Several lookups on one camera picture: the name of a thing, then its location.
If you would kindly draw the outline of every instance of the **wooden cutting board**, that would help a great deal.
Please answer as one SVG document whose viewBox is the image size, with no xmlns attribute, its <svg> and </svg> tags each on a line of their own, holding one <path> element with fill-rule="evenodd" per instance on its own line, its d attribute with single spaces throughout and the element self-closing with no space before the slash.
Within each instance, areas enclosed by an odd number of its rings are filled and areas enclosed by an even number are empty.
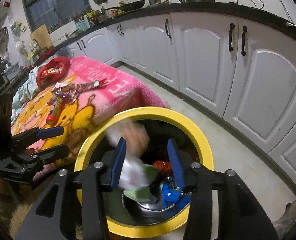
<svg viewBox="0 0 296 240">
<path fill-rule="evenodd" d="M 43 49 L 47 47 L 48 49 L 53 46 L 52 40 L 48 33 L 46 25 L 42 25 L 36 29 L 33 33 L 30 34 L 31 40 L 36 39 L 40 45 L 40 48 Z"/>
</svg>

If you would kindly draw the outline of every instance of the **yellow ring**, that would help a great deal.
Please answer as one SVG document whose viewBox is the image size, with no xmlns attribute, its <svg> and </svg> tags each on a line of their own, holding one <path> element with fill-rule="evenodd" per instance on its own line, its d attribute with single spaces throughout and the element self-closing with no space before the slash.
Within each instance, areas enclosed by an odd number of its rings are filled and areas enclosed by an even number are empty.
<svg viewBox="0 0 296 240">
<path fill-rule="evenodd" d="M 177 126 L 184 131 L 194 143 L 198 151 L 200 162 L 209 170 L 214 170 L 214 160 L 209 143 L 196 124 L 184 115 L 175 111 L 166 108 L 149 106 L 123 111 L 102 123 L 83 143 L 75 162 L 75 171 L 83 170 L 88 166 L 91 153 L 100 140 L 105 136 L 105 130 L 111 125 L 127 118 L 132 120 L 156 119 Z M 77 196 L 81 203 L 82 190 L 77 190 Z M 188 213 L 189 205 L 170 220 L 146 227 L 125 225 L 111 219 L 110 217 L 107 217 L 107 223 L 109 231 L 114 234 L 130 238 L 151 238 L 169 233 L 184 225 L 187 222 Z"/>
</svg>

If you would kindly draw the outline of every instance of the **tiled floor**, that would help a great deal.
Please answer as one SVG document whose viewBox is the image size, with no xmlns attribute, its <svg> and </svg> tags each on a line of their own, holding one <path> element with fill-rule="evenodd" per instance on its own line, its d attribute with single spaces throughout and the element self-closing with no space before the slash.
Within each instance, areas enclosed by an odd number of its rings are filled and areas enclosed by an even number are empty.
<svg viewBox="0 0 296 240">
<path fill-rule="evenodd" d="M 162 99 L 166 100 L 170 104 L 171 109 L 185 115 L 198 125 L 210 144 L 215 171 L 224 172 L 227 169 L 235 170 L 258 199 L 271 221 L 279 219 L 285 211 L 286 204 L 296 200 L 296 196 L 287 185 L 256 154 L 227 132 L 222 126 L 186 103 L 182 98 L 177 97 L 137 72 L 126 66 L 120 66 L 118 69 L 141 80 Z M 215 191 L 213 192 L 213 196 L 212 239 L 216 239 L 218 231 L 218 203 Z M 181 240 L 183 234 L 184 226 L 154 239 Z"/>
</svg>

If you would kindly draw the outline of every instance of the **black wok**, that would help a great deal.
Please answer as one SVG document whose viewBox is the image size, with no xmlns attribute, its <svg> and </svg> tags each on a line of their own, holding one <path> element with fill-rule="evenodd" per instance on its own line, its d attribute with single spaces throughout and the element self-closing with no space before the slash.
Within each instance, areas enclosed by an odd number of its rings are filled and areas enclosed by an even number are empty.
<svg viewBox="0 0 296 240">
<path fill-rule="evenodd" d="M 136 2 L 125 4 L 120 7 L 110 7 L 110 8 L 107 8 L 106 10 L 120 9 L 123 12 L 129 12 L 129 11 L 133 11 L 133 10 L 137 10 L 137 9 L 142 8 L 145 5 L 145 2 L 146 2 L 146 0 L 136 1 Z"/>
</svg>

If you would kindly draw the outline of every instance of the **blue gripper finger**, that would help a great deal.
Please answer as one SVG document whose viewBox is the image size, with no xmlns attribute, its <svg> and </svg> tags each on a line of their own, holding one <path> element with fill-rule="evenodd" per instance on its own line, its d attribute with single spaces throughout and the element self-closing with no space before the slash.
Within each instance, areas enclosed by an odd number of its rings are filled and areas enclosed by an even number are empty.
<svg viewBox="0 0 296 240">
<path fill-rule="evenodd" d="M 184 180 L 184 170 L 178 158 L 178 147 L 173 138 L 168 140 L 167 151 L 170 164 L 172 167 L 172 172 L 175 177 L 175 184 L 180 188 L 181 191 L 183 191 L 186 187 Z"/>
<path fill-rule="evenodd" d="M 63 128 L 61 126 L 56 126 L 53 128 L 48 128 L 48 129 L 40 129 L 40 131 L 37 133 L 37 138 L 44 140 L 44 139 L 48 139 L 51 137 L 56 137 L 59 135 L 63 135 Z"/>
<path fill-rule="evenodd" d="M 117 151 L 117 155 L 115 158 L 115 163 L 113 164 L 113 167 L 111 170 L 111 181 L 110 181 L 110 186 L 112 188 L 117 188 L 119 185 L 121 170 L 122 170 L 124 158 L 126 157 L 126 140 L 124 138 L 120 138 L 115 151 Z"/>
</svg>

